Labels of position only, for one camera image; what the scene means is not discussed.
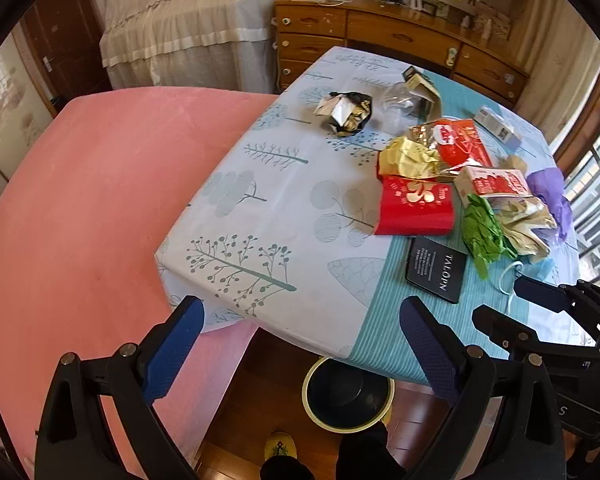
mask strap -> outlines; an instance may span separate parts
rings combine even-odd
[[[513,301],[513,297],[515,296],[515,292],[513,291],[513,283],[511,283],[511,291],[507,292],[506,290],[504,290],[502,288],[502,279],[504,278],[505,274],[507,272],[509,272],[509,269],[512,269],[513,267],[524,267],[524,264],[522,262],[513,262],[511,264],[509,264],[501,273],[500,275],[500,279],[498,280],[498,288],[500,289],[500,292],[502,294],[505,294],[506,296],[509,297],[509,299],[507,300],[507,308],[504,311],[504,313],[508,316],[510,311],[511,311],[511,302]],[[515,272],[515,276],[520,276],[522,275],[522,270],[521,269],[516,269]]]

face mask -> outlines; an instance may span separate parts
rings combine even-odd
[[[513,301],[513,283],[516,279],[523,274],[535,280],[539,280],[540,282],[544,282],[544,280],[549,276],[552,270],[554,270],[555,262],[552,258],[544,258],[540,260],[538,263],[532,264],[529,262],[527,256],[521,256],[517,261],[512,262],[508,265],[501,273],[500,279],[498,280],[498,288],[500,292],[506,294],[509,297],[509,301],[507,301],[507,309],[505,310],[505,314],[508,316],[511,310],[511,301]],[[502,287],[502,280],[507,275],[510,270],[514,270],[514,277],[511,282],[511,289],[507,292]]]

tablecloth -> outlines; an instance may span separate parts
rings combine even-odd
[[[171,229],[157,253],[168,293],[175,299],[195,293],[209,310],[224,308],[254,319],[291,343],[423,382],[398,325],[402,299],[417,294],[464,343],[504,355],[475,330],[471,312],[482,303],[504,311],[507,296],[494,283],[510,260],[492,265],[487,281],[470,261],[460,303],[454,305],[406,282],[409,238],[371,235],[381,192],[376,158],[391,140],[383,131],[380,97],[408,66],[336,47],[306,70],[256,120]],[[470,118],[481,105],[489,105],[524,132],[518,155],[529,171],[554,166],[539,130],[487,97],[427,75],[442,95],[444,115]],[[373,97],[374,113],[362,132],[335,137],[324,118],[313,115],[330,91]],[[480,135],[493,156],[507,155],[486,131]],[[466,252],[458,222],[451,235],[436,239]],[[572,232],[568,242],[574,246],[573,239]],[[577,252],[570,245],[552,253],[555,267],[549,281],[577,279]],[[534,307],[530,314],[528,303],[514,298],[510,312],[523,322],[537,321],[550,338],[577,338],[569,319],[559,321],[541,310]]]

drawer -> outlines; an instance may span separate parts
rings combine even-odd
[[[526,77],[517,70],[467,44],[460,51],[456,73],[486,86],[513,103],[520,97],[526,83]]]
[[[284,59],[314,62],[332,46],[344,46],[344,40],[309,34],[278,35],[278,52]]]
[[[278,31],[344,38],[346,12],[318,6],[276,6]]]
[[[475,90],[478,92],[478,94],[487,96],[489,99],[496,101],[498,104],[501,104],[504,107],[507,107],[509,110],[513,108],[513,102],[507,101],[500,94],[496,94],[496,92],[489,90],[486,86],[479,85],[478,83],[475,83],[474,81],[471,81],[470,79],[458,74],[453,74],[451,79],[460,83],[461,85],[466,86],[467,88],[470,88],[471,90]]]
[[[312,64],[305,61],[280,60],[280,84],[290,85]]]
[[[379,44],[427,59],[438,65],[446,64],[449,49],[460,49],[460,41],[428,28],[386,18],[368,12],[349,11],[347,38]]]

pink cushion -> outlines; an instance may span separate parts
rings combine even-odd
[[[111,355],[169,315],[154,252],[274,99],[201,88],[81,97],[18,168],[0,199],[0,410],[24,462],[60,356]],[[156,402],[184,454],[199,446],[254,330],[240,322],[200,336]]]

